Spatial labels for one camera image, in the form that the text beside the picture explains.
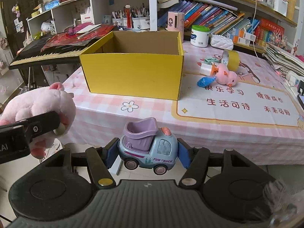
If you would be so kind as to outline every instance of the pink bottle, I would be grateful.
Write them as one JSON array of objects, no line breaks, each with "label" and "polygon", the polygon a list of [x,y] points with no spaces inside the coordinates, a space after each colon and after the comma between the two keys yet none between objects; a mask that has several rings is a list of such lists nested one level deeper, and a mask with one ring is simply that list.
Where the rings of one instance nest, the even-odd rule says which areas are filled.
[{"label": "pink bottle", "polygon": [[185,13],[168,12],[168,31],[180,32],[181,41],[184,41]]}]

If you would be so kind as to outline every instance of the toy truck wheel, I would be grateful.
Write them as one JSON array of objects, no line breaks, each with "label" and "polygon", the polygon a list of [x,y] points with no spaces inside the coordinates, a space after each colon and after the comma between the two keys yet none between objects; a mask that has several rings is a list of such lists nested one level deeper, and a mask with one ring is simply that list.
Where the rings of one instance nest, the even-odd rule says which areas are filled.
[{"label": "toy truck wheel", "polygon": [[153,171],[156,175],[164,175],[168,170],[168,167],[163,165],[163,164],[158,164],[156,166],[154,166]]},{"label": "toy truck wheel", "polygon": [[124,165],[128,170],[135,170],[139,163],[136,159],[132,159],[132,158],[126,158],[124,160]]}]

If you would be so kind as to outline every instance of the green lid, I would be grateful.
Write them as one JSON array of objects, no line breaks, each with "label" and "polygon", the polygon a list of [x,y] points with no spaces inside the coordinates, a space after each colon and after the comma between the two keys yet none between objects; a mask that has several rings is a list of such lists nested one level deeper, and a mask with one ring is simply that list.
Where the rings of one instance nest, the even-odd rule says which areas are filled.
[{"label": "green lid", "polygon": [[193,25],[192,26],[193,30],[199,31],[199,32],[210,32],[210,28],[206,27],[206,26],[197,26],[197,25]]}]

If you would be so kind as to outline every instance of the yellow tape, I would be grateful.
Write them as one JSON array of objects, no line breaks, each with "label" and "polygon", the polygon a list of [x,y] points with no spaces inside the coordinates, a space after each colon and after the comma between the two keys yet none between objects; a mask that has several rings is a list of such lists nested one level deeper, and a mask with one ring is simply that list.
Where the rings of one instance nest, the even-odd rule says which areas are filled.
[{"label": "yellow tape", "polygon": [[222,55],[222,63],[227,65],[230,71],[236,71],[240,64],[239,54],[234,50],[224,50]]}]

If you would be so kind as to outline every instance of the white flower print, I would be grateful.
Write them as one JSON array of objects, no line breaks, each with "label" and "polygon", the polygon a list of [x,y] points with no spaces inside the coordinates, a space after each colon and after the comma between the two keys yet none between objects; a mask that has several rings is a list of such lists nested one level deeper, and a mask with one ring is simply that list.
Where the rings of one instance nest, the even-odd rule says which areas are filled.
[{"label": "white flower print", "polygon": [[132,112],[134,109],[138,109],[138,105],[134,104],[134,101],[123,102],[123,107],[121,107],[122,111],[128,110],[128,112]]}]

